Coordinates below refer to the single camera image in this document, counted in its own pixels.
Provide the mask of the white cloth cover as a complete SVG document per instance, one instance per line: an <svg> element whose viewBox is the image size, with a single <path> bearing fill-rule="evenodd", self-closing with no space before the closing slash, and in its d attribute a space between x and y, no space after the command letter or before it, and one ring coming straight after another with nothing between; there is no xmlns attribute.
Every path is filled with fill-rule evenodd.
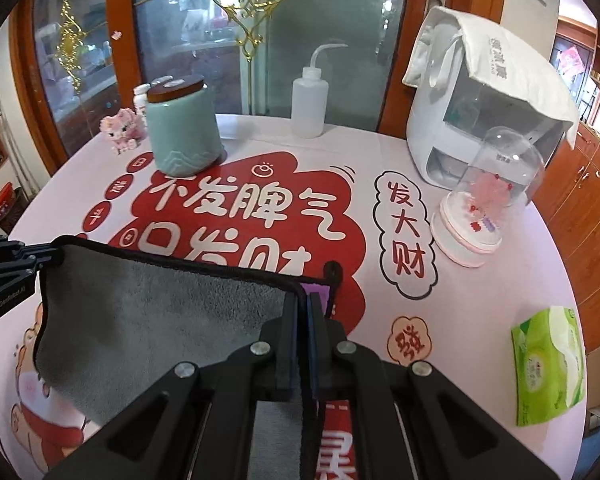
<svg viewBox="0 0 600 480"><path fill-rule="evenodd" d="M576 104L553 65L530 44L487 18L435 6L418 31L402 84L416 88L425 79L434 46L434 28L449 19L452 38L464 48L468 76L510 98L524 101L547 118L568 125L566 140L576 146L579 116Z"/></svg>

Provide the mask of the green tissue pack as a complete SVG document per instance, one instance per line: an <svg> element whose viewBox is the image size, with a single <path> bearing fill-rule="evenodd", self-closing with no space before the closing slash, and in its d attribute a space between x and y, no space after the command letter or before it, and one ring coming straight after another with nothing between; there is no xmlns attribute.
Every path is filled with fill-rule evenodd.
<svg viewBox="0 0 600 480"><path fill-rule="evenodd" d="M549 422L583 400L584 354L573 308L548 307L510 333L519 427Z"/></svg>

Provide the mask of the teal ceramic jar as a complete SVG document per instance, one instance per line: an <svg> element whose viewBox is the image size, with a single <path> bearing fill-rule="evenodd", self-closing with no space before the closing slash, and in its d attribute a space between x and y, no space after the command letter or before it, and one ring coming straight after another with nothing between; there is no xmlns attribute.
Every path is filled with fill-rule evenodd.
<svg viewBox="0 0 600 480"><path fill-rule="evenodd" d="M157 168L193 177L223 153L214 94L203 76L170 79L147 93L147 133Z"/></svg>

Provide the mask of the white water dispenser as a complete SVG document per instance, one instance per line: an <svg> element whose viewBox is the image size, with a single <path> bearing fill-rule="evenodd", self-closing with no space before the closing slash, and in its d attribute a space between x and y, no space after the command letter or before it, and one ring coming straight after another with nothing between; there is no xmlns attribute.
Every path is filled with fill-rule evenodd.
<svg viewBox="0 0 600 480"><path fill-rule="evenodd" d="M434 28L425 79L414 88L407 118L406 142L422 178L439 188L454 188L494 127L522 134L550 162L560 142L567 141L568 125L471 79L464 48L452 32L448 18Z"/></svg>

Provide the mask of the white pill bottle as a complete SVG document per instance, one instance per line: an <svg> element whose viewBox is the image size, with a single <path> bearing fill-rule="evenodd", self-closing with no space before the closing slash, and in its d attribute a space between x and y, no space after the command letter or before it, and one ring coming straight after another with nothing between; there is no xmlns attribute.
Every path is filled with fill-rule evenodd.
<svg viewBox="0 0 600 480"><path fill-rule="evenodd" d="M151 84L139 84L133 89L134 110L138 117L144 117L146 114L148 91L150 88Z"/></svg>

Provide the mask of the white squeeze bottle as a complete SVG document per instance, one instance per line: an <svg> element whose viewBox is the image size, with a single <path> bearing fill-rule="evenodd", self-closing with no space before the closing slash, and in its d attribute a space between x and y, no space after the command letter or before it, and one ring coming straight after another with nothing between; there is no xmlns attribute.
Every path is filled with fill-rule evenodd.
<svg viewBox="0 0 600 480"><path fill-rule="evenodd" d="M320 54L329 49L346 48L347 44L321 44L310 58L308 66L292 83L291 91L291 131L300 138L313 139L324 131L329 83L322 77L322 70L316 65Z"/></svg>

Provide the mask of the pink toy figurine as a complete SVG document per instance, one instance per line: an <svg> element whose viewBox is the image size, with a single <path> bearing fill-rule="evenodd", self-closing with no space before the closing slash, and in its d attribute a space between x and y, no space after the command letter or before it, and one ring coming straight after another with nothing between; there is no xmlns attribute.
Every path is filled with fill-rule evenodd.
<svg viewBox="0 0 600 480"><path fill-rule="evenodd" d="M134 150L145 137L142 118L130 108L120 108L114 116L103 117L99 128L117 155Z"/></svg>

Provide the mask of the red bucket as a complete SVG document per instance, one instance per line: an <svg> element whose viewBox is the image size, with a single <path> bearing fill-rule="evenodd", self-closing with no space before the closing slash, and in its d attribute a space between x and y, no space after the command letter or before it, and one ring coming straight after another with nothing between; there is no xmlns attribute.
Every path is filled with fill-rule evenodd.
<svg viewBox="0 0 600 480"><path fill-rule="evenodd" d="M8 214L16 201L16 191L12 182L7 182L0 189L0 221Z"/></svg>

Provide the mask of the wooden cabinet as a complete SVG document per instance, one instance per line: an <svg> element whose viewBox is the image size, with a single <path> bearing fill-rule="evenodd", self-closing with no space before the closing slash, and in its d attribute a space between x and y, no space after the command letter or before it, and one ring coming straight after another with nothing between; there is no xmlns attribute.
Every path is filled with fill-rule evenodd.
<svg viewBox="0 0 600 480"><path fill-rule="evenodd" d="M568 273L585 349L600 348L600 136L582 124L559 145L533 197Z"/></svg>

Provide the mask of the purple and grey towel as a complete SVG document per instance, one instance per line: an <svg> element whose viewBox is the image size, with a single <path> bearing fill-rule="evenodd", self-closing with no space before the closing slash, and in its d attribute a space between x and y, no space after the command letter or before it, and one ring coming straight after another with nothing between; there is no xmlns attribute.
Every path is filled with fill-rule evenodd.
<svg viewBox="0 0 600 480"><path fill-rule="evenodd" d="M104 428L179 362L224 361L257 341L279 318L285 297L298 300L292 391L288 401L257 405L244 479L312 479L306 433L317 404L309 378L311 295L324 316L342 282L335 261L320 278L194 263L142 254L71 236L40 273L43 322L34 364L43 379Z"/></svg>

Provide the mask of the printed cartoon tablecloth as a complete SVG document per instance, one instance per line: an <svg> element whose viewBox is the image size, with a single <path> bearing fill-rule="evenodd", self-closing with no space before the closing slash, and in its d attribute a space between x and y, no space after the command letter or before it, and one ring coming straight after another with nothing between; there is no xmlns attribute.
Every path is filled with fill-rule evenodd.
<svg viewBox="0 0 600 480"><path fill-rule="evenodd" d="M445 192L419 177L406 144L332 127L300 139L286 119L221 116L223 153L193 177L163 174L149 140L117 155L95 136L48 182L9 240L71 236L194 263L342 282L325 318L379 359L423 360L462 390L557 476L576 469L585 394L544 424L519 427L513 327L551 306L573 308L562 259L531 203L480 268L450 260L430 223ZM97 427L34 364L43 322L35 292L0 318L0 456L21 479L50 479ZM324 429L354 461L350 405L330 401Z"/></svg>

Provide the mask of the glass sliding door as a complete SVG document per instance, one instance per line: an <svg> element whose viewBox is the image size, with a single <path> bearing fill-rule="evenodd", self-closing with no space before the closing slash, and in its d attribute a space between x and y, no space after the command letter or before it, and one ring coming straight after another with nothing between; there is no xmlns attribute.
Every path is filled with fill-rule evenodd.
<svg viewBox="0 0 600 480"><path fill-rule="evenodd" d="M10 62L48 172L166 76L203 76L221 113L286 117L291 81L321 44L340 45L318 57L328 120L400 138L414 96L403 73L438 4L496 21L504 0L20 0Z"/></svg>

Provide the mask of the glass dome ornament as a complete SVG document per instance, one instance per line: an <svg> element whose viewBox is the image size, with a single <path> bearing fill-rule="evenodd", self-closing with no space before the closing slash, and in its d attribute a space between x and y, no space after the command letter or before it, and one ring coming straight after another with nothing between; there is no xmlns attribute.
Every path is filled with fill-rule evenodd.
<svg viewBox="0 0 600 480"><path fill-rule="evenodd" d="M544 172L542 155L525 136L505 127L488 130L432 215L434 242L460 266L480 268L501 247L505 231L531 202Z"/></svg>

